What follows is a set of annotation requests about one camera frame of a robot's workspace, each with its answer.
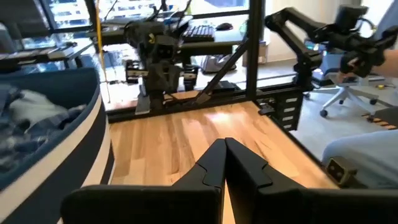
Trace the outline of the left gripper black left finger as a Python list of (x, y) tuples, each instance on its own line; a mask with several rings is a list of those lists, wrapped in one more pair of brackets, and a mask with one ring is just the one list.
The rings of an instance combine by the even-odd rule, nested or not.
[(82, 187), (63, 199), (63, 224), (221, 224), (225, 162), (217, 139), (172, 185)]

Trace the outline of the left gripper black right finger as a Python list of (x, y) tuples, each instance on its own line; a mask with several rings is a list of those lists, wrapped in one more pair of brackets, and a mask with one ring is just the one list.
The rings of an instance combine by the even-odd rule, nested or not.
[(226, 147), (236, 224), (398, 224), (398, 190), (306, 188), (237, 140)]

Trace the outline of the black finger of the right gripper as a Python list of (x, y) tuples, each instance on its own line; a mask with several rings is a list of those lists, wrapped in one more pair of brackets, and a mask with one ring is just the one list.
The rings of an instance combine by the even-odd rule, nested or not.
[(167, 93), (175, 93), (178, 88), (178, 81), (180, 78), (181, 68), (176, 65), (168, 65), (166, 72)]
[(148, 67), (148, 75), (146, 80), (147, 93), (159, 91), (164, 92), (164, 72), (160, 64), (151, 64)]

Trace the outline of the white cloth garment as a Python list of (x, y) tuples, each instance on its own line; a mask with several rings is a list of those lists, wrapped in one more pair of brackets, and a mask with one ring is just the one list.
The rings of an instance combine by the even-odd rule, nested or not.
[(67, 109), (52, 103), (45, 95), (31, 90), (22, 90), (21, 97), (9, 106), (11, 119), (29, 128), (46, 118), (67, 112)]

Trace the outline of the dark blue plaid garment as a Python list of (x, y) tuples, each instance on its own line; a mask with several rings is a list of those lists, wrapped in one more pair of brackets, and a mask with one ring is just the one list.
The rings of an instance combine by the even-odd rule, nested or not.
[(11, 119), (10, 104), (21, 97), (22, 89), (0, 84), (0, 176), (16, 169), (39, 147), (63, 131), (86, 108), (78, 105), (67, 112), (46, 118), (30, 128)]

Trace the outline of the person's forearm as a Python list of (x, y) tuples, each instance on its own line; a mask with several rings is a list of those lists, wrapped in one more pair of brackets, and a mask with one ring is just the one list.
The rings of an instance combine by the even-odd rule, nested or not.
[(373, 73), (378, 75), (398, 78), (398, 49), (384, 51), (385, 62), (380, 66), (374, 66)]

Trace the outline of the grey bag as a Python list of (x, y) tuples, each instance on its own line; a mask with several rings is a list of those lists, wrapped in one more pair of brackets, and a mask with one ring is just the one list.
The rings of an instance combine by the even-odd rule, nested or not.
[(219, 72), (231, 55), (206, 55), (201, 61), (200, 67), (204, 74)]

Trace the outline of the black keyboard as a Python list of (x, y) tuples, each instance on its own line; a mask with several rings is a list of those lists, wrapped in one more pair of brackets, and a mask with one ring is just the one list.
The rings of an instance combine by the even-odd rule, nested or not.
[(182, 40), (186, 43), (213, 42), (215, 40), (215, 29), (208, 25), (190, 26), (182, 34)]

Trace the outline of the navy white striped basket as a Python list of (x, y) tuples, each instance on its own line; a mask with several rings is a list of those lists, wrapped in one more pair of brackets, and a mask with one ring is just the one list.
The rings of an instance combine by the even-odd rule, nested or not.
[(5, 176), (0, 177), (0, 224), (57, 224), (64, 197), (86, 185), (108, 184), (114, 153), (98, 73), (80, 68), (27, 75), (1, 75), (11, 84), (45, 95), (82, 113)]

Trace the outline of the white office chair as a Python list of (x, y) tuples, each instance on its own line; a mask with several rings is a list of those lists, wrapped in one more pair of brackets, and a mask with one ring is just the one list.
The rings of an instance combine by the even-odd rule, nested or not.
[(326, 118), (328, 116), (327, 108), (333, 103), (343, 104), (349, 99), (367, 111), (366, 119), (369, 122), (376, 120), (376, 109), (374, 105), (379, 102), (379, 97), (372, 93), (366, 93), (357, 90), (357, 86), (369, 86), (371, 84), (383, 84), (385, 78), (371, 74), (366, 78), (346, 77), (342, 81), (338, 79), (338, 71), (340, 69), (340, 60), (343, 54), (341, 52), (323, 51), (323, 61), (319, 68), (313, 71), (313, 83), (318, 87), (313, 93), (329, 94), (332, 97), (322, 106), (320, 116)]

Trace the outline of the black Netgear network switch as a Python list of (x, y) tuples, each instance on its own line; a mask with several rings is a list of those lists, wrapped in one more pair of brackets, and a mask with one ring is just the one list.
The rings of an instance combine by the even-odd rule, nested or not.
[(220, 81), (212, 90), (212, 94), (217, 94), (217, 93), (224, 93), (224, 92), (230, 92), (230, 91), (236, 91), (240, 90), (240, 87), (238, 87), (235, 83), (231, 83), (229, 81)]

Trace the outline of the black frame clamp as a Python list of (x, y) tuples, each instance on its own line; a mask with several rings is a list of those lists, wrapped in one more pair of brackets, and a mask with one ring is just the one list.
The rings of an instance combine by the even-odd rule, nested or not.
[(261, 103), (259, 105), (258, 114), (261, 116), (274, 116), (275, 115), (275, 108), (268, 104), (268, 103)]

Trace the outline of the black mount with white labels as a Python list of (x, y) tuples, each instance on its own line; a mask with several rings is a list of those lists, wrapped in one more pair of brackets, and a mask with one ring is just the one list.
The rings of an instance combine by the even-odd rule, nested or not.
[(275, 96), (276, 119), (288, 131), (295, 131), (299, 124), (303, 93), (301, 91), (285, 91)]

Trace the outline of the black aluminium table frame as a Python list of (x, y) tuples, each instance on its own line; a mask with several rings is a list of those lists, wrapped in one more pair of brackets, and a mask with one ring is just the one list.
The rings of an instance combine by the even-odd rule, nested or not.
[[(154, 116), (162, 116), (173, 113), (181, 113), (186, 111), (200, 110), (205, 108), (213, 108), (216, 106), (231, 105), (234, 103), (242, 103), (246, 101), (253, 102), (258, 108), (261, 103), (268, 103), (275, 109), (275, 96), (278, 93), (285, 91), (301, 91), (303, 94), (307, 91), (312, 91), (313, 86), (312, 72), (318, 68), (322, 62), (322, 55), (316, 51), (306, 48), (304, 43), (285, 25), (286, 21), (290, 21), (302, 30), (304, 30), (309, 37), (318, 38), (320, 32), (325, 28), (325, 24), (316, 22), (306, 15), (298, 12), (292, 7), (287, 7), (279, 12), (273, 13), (266, 17), (261, 17), (260, 11), (256, 9), (263, 0), (254, 0), (249, 8), (249, 22), (247, 28), (247, 37), (236, 49), (236, 52), (227, 61), (226, 65), (217, 73), (207, 86), (199, 91), (192, 98), (179, 99), (186, 103), (184, 107), (177, 110), (162, 110), (154, 111), (144, 115), (134, 114), (135, 106), (132, 108), (124, 108), (113, 110), (108, 113), (110, 123), (118, 123), (129, 121), (133, 119), (150, 118)], [(257, 56), (259, 53), (259, 37), (260, 31), (264, 28), (277, 33), (285, 43), (296, 53), (297, 64), (294, 65), (296, 76), (290, 83), (273, 85), (269, 87), (257, 86), (257, 72), (258, 62)], [(246, 72), (246, 89), (236, 90), (224, 93), (212, 94), (214, 87), (226, 75), (227, 69), (232, 66), (237, 59), (248, 53), (248, 65)], [(280, 125), (276, 119), (276, 112), (273, 116), (268, 116), (275, 122), (279, 128), (285, 132), (290, 132)]]

